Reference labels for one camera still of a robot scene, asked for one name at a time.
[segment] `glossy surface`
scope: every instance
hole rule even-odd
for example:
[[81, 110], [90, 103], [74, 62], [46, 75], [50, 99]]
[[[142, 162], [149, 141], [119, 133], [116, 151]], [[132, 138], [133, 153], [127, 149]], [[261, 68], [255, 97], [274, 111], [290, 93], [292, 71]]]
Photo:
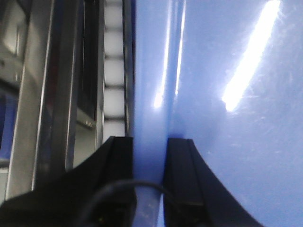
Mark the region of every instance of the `glossy surface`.
[[137, 175], [159, 181], [167, 137], [192, 138], [261, 224], [303, 225], [303, 2], [136, 5]]

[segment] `blue plastic surface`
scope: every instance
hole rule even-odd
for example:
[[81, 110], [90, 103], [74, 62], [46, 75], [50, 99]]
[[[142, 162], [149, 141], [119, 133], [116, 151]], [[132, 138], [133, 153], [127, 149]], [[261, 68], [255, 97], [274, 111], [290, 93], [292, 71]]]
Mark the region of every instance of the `blue plastic surface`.
[[17, 112], [17, 100], [10, 96], [5, 96], [4, 106], [1, 106], [0, 110], [3, 111], [0, 121], [4, 121], [1, 138], [0, 159], [10, 159]]
[[[135, 175], [160, 182], [167, 138], [192, 138], [261, 224], [303, 226], [302, 12], [301, 0], [137, 1]], [[154, 226], [159, 196], [138, 197], [134, 226]]]

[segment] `black cable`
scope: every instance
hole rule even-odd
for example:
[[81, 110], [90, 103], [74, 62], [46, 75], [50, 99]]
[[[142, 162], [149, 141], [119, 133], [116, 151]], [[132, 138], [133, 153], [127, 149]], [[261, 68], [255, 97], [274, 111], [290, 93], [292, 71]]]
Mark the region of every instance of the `black cable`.
[[167, 191], [165, 188], [163, 188], [161, 185], [158, 185], [156, 183], [151, 183], [147, 181], [139, 181], [139, 180], [121, 180], [116, 181], [111, 184], [108, 184], [101, 188], [99, 191], [97, 191], [93, 197], [86, 203], [86, 205], [83, 207], [82, 212], [80, 213], [80, 216], [75, 223], [77, 227], [84, 227], [85, 223], [88, 221], [90, 214], [93, 212], [93, 210], [97, 207], [98, 204], [103, 202], [107, 197], [117, 193], [122, 192], [125, 190], [132, 189], [134, 187], [151, 187], [154, 188], [161, 193], [164, 194], [165, 198], [172, 204], [172, 206], [175, 208], [177, 213], [180, 215], [184, 215], [181, 212], [181, 209], [179, 205], [175, 202], [175, 199], [173, 195]]

